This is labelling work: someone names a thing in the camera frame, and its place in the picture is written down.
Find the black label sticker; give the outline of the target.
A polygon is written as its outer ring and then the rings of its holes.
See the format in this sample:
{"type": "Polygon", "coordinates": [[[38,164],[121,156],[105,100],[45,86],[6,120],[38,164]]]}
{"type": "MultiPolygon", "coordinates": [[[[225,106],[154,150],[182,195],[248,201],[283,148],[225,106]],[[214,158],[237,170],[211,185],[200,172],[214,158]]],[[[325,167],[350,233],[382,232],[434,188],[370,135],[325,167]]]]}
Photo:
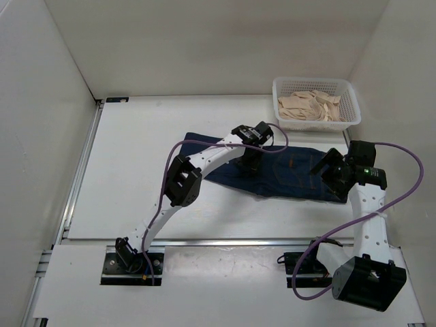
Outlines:
{"type": "Polygon", "coordinates": [[[107,97],[106,103],[127,103],[129,97],[107,97]]]}

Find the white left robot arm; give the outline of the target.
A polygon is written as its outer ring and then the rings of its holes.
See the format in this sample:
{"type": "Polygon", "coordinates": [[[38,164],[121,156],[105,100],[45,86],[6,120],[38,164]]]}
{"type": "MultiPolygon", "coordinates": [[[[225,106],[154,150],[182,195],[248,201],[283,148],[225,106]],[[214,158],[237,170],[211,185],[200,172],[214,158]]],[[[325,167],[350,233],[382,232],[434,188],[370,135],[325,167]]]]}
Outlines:
{"type": "Polygon", "coordinates": [[[253,156],[263,154],[264,144],[272,137],[272,129],[262,121],[255,127],[235,127],[226,137],[215,142],[179,142],[179,146],[195,144],[203,148],[191,155],[174,155],[175,150],[170,151],[159,197],[153,205],[150,219],[143,220],[131,236],[117,238],[115,241],[116,258],[121,267],[132,274],[150,266],[147,252],[152,241],[177,211],[197,200],[202,181],[233,159],[253,163],[253,156]]]}

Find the beige cloth in basket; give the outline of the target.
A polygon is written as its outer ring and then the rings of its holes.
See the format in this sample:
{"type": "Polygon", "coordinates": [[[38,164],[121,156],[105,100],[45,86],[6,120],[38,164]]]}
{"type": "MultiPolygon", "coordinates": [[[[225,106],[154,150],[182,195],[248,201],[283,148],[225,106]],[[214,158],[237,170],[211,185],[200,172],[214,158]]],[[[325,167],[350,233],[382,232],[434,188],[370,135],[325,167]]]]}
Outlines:
{"type": "Polygon", "coordinates": [[[322,91],[298,91],[277,100],[282,119],[299,121],[344,122],[340,114],[340,96],[322,91]]]}

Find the aluminium frame rail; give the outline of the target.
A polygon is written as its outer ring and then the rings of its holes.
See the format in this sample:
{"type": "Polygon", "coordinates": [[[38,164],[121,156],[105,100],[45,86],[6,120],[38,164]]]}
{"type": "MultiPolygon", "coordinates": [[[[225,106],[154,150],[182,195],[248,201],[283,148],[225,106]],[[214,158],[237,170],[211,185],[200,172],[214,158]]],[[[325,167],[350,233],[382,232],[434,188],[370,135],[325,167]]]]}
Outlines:
{"type": "Polygon", "coordinates": [[[347,145],[347,147],[349,147],[351,141],[352,141],[352,134],[351,131],[349,129],[346,129],[343,131],[343,137],[345,139],[345,143],[347,145]]]}
{"type": "Polygon", "coordinates": [[[158,239],[151,247],[252,247],[252,246],[308,246],[312,238],[219,238],[198,240],[158,239]]]}
{"type": "Polygon", "coordinates": [[[82,152],[80,154],[80,159],[76,167],[74,179],[69,189],[68,197],[65,201],[65,205],[63,206],[62,215],[59,221],[59,227],[56,231],[56,234],[54,235],[53,241],[51,242],[51,248],[42,251],[40,260],[38,262],[37,270],[35,272],[36,279],[42,278],[45,275],[52,250],[54,249],[55,245],[60,245],[62,243],[63,235],[69,230],[69,227],[71,225],[71,220],[74,214],[74,209],[80,192],[82,180],[86,171],[89,156],[91,154],[93,142],[102,115],[104,102],[104,99],[98,99],[96,101],[95,112],[93,114],[91,124],[89,125],[87,136],[82,148],[82,152]]]}

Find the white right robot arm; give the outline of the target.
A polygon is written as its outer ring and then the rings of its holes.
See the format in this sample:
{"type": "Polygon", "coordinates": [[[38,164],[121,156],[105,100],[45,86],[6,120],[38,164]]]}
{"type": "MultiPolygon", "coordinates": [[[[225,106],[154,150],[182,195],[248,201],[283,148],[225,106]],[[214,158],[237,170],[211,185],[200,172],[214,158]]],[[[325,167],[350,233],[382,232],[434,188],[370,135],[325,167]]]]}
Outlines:
{"type": "Polygon", "coordinates": [[[336,197],[350,201],[354,219],[372,217],[354,225],[351,255],[338,242],[327,239],[308,252],[306,264],[317,273],[327,269],[334,299],[384,312],[405,285],[407,275],[394,263],[388,244],[381,211],[386,173],[375,168],[375,159],[375,145],[358,140],[350,144],[347,155],[330,149],[311,169],[336,197]]]}

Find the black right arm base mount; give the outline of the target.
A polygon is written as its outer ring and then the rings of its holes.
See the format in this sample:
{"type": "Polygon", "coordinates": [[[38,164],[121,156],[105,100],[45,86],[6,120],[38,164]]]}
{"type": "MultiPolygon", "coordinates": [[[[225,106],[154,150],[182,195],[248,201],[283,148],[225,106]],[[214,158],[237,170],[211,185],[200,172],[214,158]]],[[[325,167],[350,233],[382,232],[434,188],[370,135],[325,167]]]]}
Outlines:
{"type": "Polygon", "coordinates": [[[327,238],[303,258],[296,273],[296,287],[331,287],[333,291],[340,290],[343,266],[346,272],[352,271],[355,261],[340,242],[327,238]]]}

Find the dark blue denim trousers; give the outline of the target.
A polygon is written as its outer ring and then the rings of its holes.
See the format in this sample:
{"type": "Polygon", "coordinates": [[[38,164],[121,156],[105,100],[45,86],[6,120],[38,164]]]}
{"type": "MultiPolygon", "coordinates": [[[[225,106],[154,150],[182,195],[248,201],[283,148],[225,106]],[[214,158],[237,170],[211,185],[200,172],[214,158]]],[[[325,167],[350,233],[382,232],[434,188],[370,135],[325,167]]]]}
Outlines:
{"type": "MultiPolygon", "coordinates": [[[[188,133],[184,140],[215,142],[201,134],[188,133]]],[[[191,155],[203,147],[182,145],[179,154],[191,155]]],[[[302,198],[345,203],[338,199],[322,182],[321,175],[311,174],[324,153],[312,148],[285,146],[265,149],[261,166],[255,176],[241,176],[234,165],[235,159],[211,172],[205,179],[264,197],[302,198]]]]}

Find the white plastic perforated basket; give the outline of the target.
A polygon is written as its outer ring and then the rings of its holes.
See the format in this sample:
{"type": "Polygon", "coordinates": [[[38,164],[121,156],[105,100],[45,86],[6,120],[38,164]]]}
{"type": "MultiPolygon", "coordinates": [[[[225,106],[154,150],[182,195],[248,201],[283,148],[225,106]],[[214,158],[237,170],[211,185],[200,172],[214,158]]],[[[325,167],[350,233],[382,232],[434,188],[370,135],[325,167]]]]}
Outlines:
{"type": "Polygon", "coordinates": [[[361,122],[354,89],[346,80],[278,77],[272,87],[275,116],[282,129],[336,132],[361,122]]]}

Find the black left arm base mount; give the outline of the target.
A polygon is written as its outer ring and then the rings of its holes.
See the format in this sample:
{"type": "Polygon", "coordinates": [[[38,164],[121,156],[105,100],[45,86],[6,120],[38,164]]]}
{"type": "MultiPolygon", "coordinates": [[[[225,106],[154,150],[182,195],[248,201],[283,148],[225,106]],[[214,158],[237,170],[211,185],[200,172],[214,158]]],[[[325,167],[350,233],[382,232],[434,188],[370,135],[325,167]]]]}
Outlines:
{"type": "Polygon", "coordinates": [[[127,266],[114,247],[106,247],[101,285],[126,286],[161,286],[164,271],[164,250],[157,249],[148,252],[151,266],[144,256],[139,253],[127,266]]]}

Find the aluminium frame rail left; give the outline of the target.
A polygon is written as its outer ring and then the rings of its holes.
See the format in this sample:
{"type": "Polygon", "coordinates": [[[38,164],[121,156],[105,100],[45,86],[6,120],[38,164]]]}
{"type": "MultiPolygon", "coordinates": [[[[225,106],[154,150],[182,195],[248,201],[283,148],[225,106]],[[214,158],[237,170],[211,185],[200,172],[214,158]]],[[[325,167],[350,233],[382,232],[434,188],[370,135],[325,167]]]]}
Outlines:
{"type": "Polygon", "coordinates": [[[82,148],[82,152],[80,154],[80,159],[76,167],[74,179],[69,189],[68,197],[65,201],[65,205],[63,206],[62,215],[59,221],[59,227],[56,231],[56,234],[54,235],[53,241],[51,242],[51,248],[42,251],[40,260],[38,262],[37,270],[35,272],[36,279],[42,278],[45,275],[52,250],[54,249],[55,245],[60,245],[62,243],[63,235],[69,230],[69,227],[71,225],[71,220],[74,214],[74,209],[80,192],[82,180],[86,171],[89,156],[91,154],[93,142],[102,115],[104,102],[104,99],[98,99],[96,101],[95,112],[93,114],[91,124],[89,125],[87,136],[82,148]]]}

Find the aluminium frame rail front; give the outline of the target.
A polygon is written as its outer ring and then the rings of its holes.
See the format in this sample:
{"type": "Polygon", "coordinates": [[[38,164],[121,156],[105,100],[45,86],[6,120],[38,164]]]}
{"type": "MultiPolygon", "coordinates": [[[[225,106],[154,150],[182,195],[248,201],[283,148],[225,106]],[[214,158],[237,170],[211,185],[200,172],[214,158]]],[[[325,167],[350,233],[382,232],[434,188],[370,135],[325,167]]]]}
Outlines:
{"type": "Polygon", "coordinates": [[[308,246],[312,238],[219,238],[198,240],[158,239],[151,247],[252,247],[252,246],[308,246]]]}

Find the aluminium frame rail right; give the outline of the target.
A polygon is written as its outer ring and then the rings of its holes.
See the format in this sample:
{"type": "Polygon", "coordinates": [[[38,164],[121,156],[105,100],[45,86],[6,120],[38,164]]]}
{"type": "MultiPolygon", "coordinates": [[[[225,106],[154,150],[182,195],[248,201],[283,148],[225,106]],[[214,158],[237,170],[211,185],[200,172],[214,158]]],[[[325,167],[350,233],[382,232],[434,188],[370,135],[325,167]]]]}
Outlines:
{"type": "Polygon", "coordinates": [[[351,141],[352,141],[352,134],[351,131],[349,129],[346,129],[343,131],[343,137],[345,139],[345,143],[347,145],[347,147],[349,147],[351,141]]]}

